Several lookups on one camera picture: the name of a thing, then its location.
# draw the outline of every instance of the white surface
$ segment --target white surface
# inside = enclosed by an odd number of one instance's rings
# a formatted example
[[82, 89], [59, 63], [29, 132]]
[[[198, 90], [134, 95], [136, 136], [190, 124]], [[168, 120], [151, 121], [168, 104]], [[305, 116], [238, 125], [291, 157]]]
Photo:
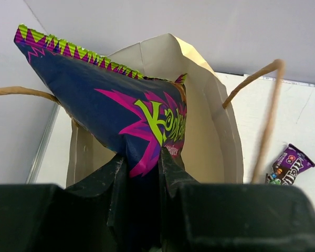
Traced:
[[[20, 23], [44, 32], [23, 0], [0, 0], [0, 87], [47, 91], [13, 39]], [[0, 96], [0, 183], [25, 183], [54, 103], [43, 98]]]
[[287, 79], [315, 83], [315, 0], [25, 1], [49, 33], [104, 55], [171, 33], [215, 71], [282, 58]]
[[[242, 76], [223, 73], [218, 74], [218, 77], [228, 93], [245, 79]], [[232, 102], [243, 147], [244, 182], [250, 180], [254, 154], [272, 87], [271, 81], [256, 80], [243, 89]], [[266, 167], [272, 165], [289, 143], [296, 145], [315, 162], [315, 88], [283, 83], [278, 109]], [[65, 187], [70, 136], [70, 118], [61, 109], [37, 182], [55, 182]], [[295, 186], [309, 196], [315, 207], [315, 167], [300, 174]]]

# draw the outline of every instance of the bag handle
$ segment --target bag handle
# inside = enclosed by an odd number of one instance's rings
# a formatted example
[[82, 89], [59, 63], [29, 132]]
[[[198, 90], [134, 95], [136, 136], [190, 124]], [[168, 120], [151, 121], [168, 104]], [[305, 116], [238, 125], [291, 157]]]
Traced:
[[268, 152], [270, 138], [271, 138], [272, 131], [274, 128], [274, 122], [275, 122], [276, 113], [277, 113], [279, 91], [281, 88], [281, 79], [283, 75], [285, 74], [285, 62], [281, 59], [276, 59], [271, 64], [265, 66], [264, 68], [257, 71], [253, 75], [247, 77], [242, 83], [240, 83], [231, 92], [231, 94], [226, 98], [226, 100], [223, 103], [223, 108], [226, 109], [226, 107], [230, 104], [232, 99], [238, 94], [239, 91], [242, 90], [242, 88], [250, 84], [252, 81], [258, 79], [259, 77], [266, 75], [270, 72], [273, 72], [275, 70], [277, 70], [277, 78], [276, 78], [275, 86], [273, 88], [272, 96], [270, 99], [270, 107], [267, 114], [265, 127], [262, 132], [263, 135], [260, 140], [257, 160], [253, 168], [252, 179], [251, 179], [251, 183], [253, 184], [257, 183], [259, 180], [260, 171], [261, 171], [261, 168], [264, 166], [265, 156]]
[[[254, 168], [253, 168], [253, 175], [252, 175], [251, 183], [257, 182], [258, 177], [259, 177], [259, 173], [260, 173], [260, 168], [264, 164], [265, 155], [268, 151], [269, 141], [270, 141], [270, 137], [272, 135], [272, 130], [274, 127], [275, 116], [276, 116], [276, 111], [277, 111], [277, 106], [278, 106], [278, 98], [279, 98], [279, 90], [281, 87], [281, 79], [285, 73], [284, 61], [281, 59], [276, 59], [271, 64], [265, 66], [264, 68], [257, 71], [253, 75], [247, 77], [242, 83], [240, 83], [231, 92], [231, 94], [226, 98], [226, 100], [223, 103], [223, 108], [226, 109], [227, 106], [232, 101], [232, 99], [238, 94], [239, 91], [242, 90], [242, 88], [244, 88], [245, 86], [250, 84], [252, 81], [258, 79], [259, 77], [266, 75], [270, 72], [273, 72], [275, 70], [278, 70], [277, 71], [277, 79], [276, 79], [275, 86], [274, 86], [274, 89], [272, 92], [271, 104], [270, 104], [269, 112], [267, 115], [267, 120], [266, 120], [266, 124], [264, 127], [264, 131], [262, 133], [263, 135], [262, 135], [261, 141], [260, 141], [260, 147], [259, 147], [259, 151], [258, 151], [257, 161], [256, 161]], [[10, 94], [10, 95], [11, 94], [12, 95], [16, 95], [16, 94], [17, 95], [24, 95], [25, 94], [25, 95], [31, 95], [31, 96], [39, 96], [39, 97], [43, 97], [43, 98], [46, 98], [48, 100], [54, 101], [57, 104], [61, 105], [55, 96], [53, 96], [49, 93], [46, 93], [46, 92], [42, 92], [42, 91], [30, 89], [30, 88], [24, 88], [24, 87], [18, 87], [18, 86], [0, 88], [0, 96], [4, 96], [4, 95], [8, 95], [8, 94]], [[70, 114], [68, 114], [68, 115], [71, 117], [74, 124], [78, 125], [77, 121]]]

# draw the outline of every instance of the paper bag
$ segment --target paper bag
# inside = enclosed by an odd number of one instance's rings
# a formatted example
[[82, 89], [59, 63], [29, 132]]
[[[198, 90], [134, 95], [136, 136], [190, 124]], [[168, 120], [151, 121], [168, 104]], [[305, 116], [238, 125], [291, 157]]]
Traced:
[[[108, 56], [145, 76], [176, 79], [187, 73], [187, 120], [182, 159], [203, 183], [242, 183], [243, 154], [232, 106], [222, 107], [225, 86], [190, 44], [171, 34], [145, 40]], [[100, 168], [114, 153], [83, 127], [72, 125], [67, 186]]]

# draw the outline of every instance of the chip bag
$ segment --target chip bag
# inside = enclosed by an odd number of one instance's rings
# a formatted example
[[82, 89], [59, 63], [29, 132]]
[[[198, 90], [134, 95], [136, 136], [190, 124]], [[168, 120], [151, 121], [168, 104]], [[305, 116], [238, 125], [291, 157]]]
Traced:
[[130, 177], [147, 175], [162, 146], [179, 157], [186, 96], [174, 82], [146, 77], [95, 52], [20, 25], [15, 44], [60, 104], [107, 148], [127, 157]]

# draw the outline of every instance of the chocolate candy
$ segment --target chocolate candy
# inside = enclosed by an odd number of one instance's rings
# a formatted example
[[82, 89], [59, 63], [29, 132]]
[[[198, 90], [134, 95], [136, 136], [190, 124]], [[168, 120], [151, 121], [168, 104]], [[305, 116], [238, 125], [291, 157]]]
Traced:
[[292, 185], [297, 175], [315, 167], [315, 164], [302, 151], [289, 144], [274, 162], [271, 174], [266, 174], [266, 184]]

